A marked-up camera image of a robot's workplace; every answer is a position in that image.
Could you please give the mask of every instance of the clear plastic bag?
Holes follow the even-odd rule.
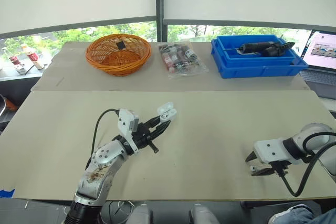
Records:
[[[171,78],[208,72],[188,40],[159,44],[161,58]]]

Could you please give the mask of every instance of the blue plastic crate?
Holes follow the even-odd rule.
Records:
[[[212,52],[222,78],[245,78],[266,76],[295,76],[308,65],[299,56],[295,56],[292,65],[286,66],[252,66],[252,67],[227,67],[223,57],[219,54],[216,40],[212,40]]]
[[[237,50],[224,51],[225,49],[238,48],[244,43],[266,41],[285,43],[283,39],[277,38],[275,35],[218,36],[216,43],[218,43],[219,54],[223,57],[227,67],[289,65],[295,59],[296,53],[293,50],[287,50],[280,57],[261,57],[260,54],[241,55]]]

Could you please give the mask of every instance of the orange woven basket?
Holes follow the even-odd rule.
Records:
[[[141,68],[151,52],[151,45],[138,36],[112,34],[94,41],[86,49],[86,60],[106,73],[127,76]]]

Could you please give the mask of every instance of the beige table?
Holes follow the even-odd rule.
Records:
[[[53,58],[50,67],[32,90],[49,91],[219,91],[219,90],[309,90],[303,79],[295,77],[262,77],[222,79],[211,55],[210,42],[194,42],[193,48],[209,68],[198,76],[169,79],[157,43],[152,57],[137,72],[126,77],[111,76],[86,62],[89,42],[68,42]]]
[[[71,200],[100,113],[128,108],[146,121],[168,101],[178,115],[155,140],[160,151],[131,156],[108,199],[291,199],[276,175],[250,176],[244,159],[253,143],[292,136],[312,122],[336,128],[312,91],[34,91],[0,136],[1,189],[15,189],[16,198]],[[97,144],[117,134],[117,118],[107,114]],[[305,167],[290,166],[294,189]],[[335,196],[335,183],[317,163],[300,198]]]

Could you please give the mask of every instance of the red bottle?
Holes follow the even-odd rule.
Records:
[[[11,63],[13,63],[14,65],[18,65],[21,64],[21,62],[19,61],[19,59],[13,55],[10,51],[8,51],[7,48],[3,48],[2,51],[8,55],[9,60],[11,61]]]

